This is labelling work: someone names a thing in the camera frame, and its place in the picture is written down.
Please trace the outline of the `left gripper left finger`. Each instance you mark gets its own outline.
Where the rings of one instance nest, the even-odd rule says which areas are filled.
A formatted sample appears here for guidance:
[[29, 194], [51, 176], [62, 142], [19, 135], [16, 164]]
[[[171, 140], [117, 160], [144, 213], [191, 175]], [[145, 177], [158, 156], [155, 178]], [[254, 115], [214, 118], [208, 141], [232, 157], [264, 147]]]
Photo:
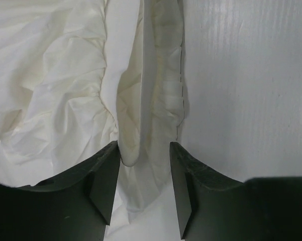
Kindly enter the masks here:
[[35, 186], [0, 184], [0, 240], [103, 240], [120, 159], [113, 141]]

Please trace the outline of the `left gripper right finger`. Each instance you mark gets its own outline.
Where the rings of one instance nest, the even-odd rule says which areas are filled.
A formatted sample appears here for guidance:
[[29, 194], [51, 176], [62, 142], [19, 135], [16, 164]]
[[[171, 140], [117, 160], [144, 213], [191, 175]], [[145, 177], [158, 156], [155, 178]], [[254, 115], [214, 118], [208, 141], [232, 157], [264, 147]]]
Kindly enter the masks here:
[[239, 182], [170, 143], [182, 240], [302, 240], [302, 177]]

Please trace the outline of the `white skirt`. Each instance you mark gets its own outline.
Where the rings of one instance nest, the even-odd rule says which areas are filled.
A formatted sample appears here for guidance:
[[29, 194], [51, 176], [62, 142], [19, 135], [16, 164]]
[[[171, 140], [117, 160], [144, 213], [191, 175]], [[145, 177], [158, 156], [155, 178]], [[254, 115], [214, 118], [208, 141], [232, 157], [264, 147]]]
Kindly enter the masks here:
[[103, 240], [180, 240], [179, 1], [0, 1], [0, 184], [35, 186], [117, 142]]

